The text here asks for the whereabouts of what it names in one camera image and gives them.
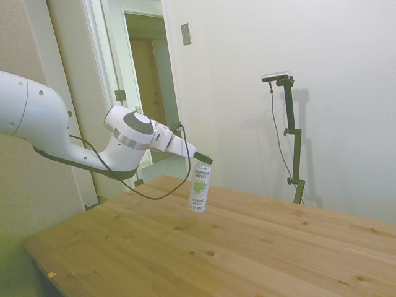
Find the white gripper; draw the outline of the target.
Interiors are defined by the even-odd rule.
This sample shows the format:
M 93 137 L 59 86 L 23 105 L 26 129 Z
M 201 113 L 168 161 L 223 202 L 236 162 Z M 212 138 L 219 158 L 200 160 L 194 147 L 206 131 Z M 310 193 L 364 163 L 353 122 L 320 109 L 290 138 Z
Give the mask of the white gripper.
M 208 155 L 196 152 L 195 146 L 174 134 L 168 136 L 159 134 L 151 142 L 151 150 L 169 152 L 184 158 L 192 158 L 194 156 L 195 159 L 206 164 L 213 163 L 213 160 Z

